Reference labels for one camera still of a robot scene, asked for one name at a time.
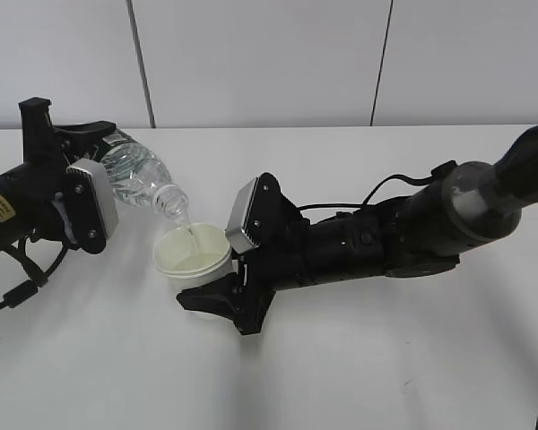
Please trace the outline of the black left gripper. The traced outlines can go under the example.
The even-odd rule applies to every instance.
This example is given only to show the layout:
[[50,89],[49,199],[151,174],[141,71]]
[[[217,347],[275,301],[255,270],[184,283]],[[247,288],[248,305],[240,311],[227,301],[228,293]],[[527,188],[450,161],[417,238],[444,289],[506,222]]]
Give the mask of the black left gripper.
[[53,125],[50,105],[50,100],[38,97],[19,103],[23,161],[30,166],[33,180],[28,196],[52,203],[63,223],[62,238],[70,246],[80,248],[73,238],[64,205],[65,171],[78,159],[99,160],[100,154],[108,149],[104,139],[113,134],[117,126],[109,121]]

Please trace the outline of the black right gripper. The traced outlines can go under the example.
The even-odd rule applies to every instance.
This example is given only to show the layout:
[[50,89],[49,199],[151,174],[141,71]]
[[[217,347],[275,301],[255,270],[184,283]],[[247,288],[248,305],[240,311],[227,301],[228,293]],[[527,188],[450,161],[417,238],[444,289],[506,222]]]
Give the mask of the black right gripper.
[[310,222],[284,198],[290,220],[284,235],[246,254],[232,250],[238,260],[238,275],[225,275],[177,293],[176,299],[185,310],[233,321],[242,335],[258,334],[275,293],[308,284],[304,247]]

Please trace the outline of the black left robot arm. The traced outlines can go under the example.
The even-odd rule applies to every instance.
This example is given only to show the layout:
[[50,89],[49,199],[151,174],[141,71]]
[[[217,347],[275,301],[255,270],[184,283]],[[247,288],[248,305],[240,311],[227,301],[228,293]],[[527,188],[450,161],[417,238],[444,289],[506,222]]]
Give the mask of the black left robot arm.
[[94,153],[117,127],[51,122],[50,100],[19,104],[22,163],[0,175],[0,252],[24,238],[101,253],[118,215],[112,185]]

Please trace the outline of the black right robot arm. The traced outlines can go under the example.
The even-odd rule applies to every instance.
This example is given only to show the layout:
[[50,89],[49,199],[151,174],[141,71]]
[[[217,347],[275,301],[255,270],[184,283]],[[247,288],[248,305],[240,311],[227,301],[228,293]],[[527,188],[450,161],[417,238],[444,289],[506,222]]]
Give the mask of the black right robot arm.
[[416,185],[415,194],[365,200],[311,223],[263,173],[239,190],[225,230],[236,269],[182,289],[177,300],[252,335],[282,290],[451,271],[463,253],[510,235],[522,210],[538,203],[538,125],[494,164],[451,160]]

